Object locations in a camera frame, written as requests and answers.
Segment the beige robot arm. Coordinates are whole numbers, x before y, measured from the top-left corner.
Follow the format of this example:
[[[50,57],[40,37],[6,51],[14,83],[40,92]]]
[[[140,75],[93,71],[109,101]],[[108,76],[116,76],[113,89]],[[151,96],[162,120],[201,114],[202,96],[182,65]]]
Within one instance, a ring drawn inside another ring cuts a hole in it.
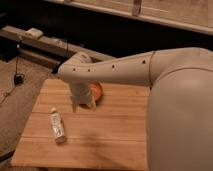
[[[213,51],[156,50],[97,63],[78,52],[58,76],[75,106],[91,103],[92,81],[149,87],[148,171],[213,171]]]

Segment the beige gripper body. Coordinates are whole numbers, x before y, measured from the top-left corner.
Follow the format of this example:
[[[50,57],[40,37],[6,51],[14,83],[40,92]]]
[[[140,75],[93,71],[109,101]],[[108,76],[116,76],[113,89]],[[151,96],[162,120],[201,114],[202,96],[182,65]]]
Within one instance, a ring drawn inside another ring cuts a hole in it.
[[[74,104],[88,104],[92,101],[92,91],[88,83],[70,84],[69,88]]]

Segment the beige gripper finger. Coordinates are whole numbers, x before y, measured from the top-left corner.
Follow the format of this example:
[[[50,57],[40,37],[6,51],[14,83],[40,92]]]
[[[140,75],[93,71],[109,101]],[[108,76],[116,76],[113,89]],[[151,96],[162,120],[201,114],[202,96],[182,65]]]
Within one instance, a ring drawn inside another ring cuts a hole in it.
[[[91,110],[96,110],[96,102],[95,101],[91,101],[88,103],[88,107],[91,109]]]
[[[78,104],[72,103],[72,110],[73,110],[74,113],[76,113],[77,108],[78,108]]]

